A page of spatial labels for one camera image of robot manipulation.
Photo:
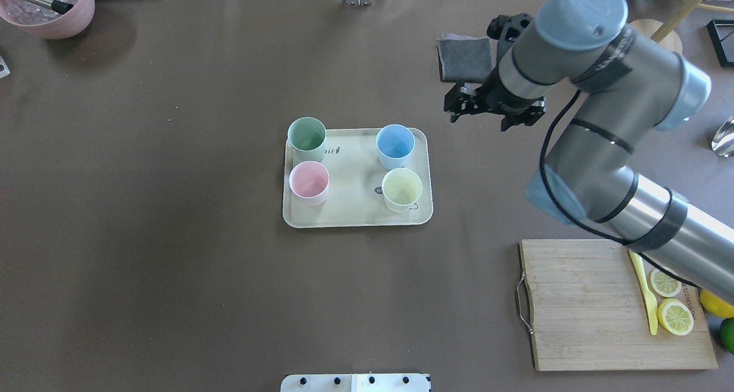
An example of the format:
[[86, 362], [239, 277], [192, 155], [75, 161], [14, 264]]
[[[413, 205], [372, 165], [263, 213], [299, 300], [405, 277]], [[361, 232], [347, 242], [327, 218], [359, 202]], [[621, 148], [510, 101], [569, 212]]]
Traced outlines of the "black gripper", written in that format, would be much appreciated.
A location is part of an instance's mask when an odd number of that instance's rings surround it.
[[545, 97], [523, 99], [511, 93], [498, 71], [492, 71], [477, 89], [466, 82], [456, 82], [444, 96], [444, 112], [449, 113], [450, 123], [464, 115], [494, 113], [503, 117], [502, 126], [532, 126], [546, 110]]

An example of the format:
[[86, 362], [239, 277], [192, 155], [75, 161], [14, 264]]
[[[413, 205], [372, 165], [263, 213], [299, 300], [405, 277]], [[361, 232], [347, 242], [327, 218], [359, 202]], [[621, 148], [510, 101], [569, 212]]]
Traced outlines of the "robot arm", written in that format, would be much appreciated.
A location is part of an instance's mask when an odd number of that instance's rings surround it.
[[710, 77], [627, 24], [625, 0], [547, 0], [484, 84], [457, 83], [444, 110], [532, 124], [532, 105], [568, 79], [587, 94], [552, 148], [541, 147], [527, 198], [562, 222], [603, 225], [616, 241], [732, 302], [732, 229], [627, 165], [650, 130], [682, 125]]

